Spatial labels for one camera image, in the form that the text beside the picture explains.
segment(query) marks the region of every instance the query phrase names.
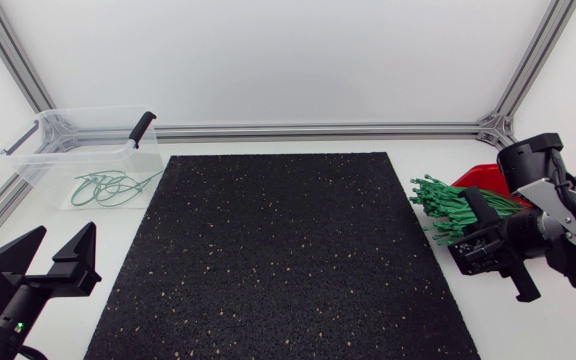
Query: speckled mat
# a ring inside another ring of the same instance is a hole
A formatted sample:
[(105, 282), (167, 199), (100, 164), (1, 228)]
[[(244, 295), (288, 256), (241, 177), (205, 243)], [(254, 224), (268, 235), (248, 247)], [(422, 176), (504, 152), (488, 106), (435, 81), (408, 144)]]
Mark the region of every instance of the speckled mat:
[(479, 357), (370, 153), (171, 158), (86, 358)]

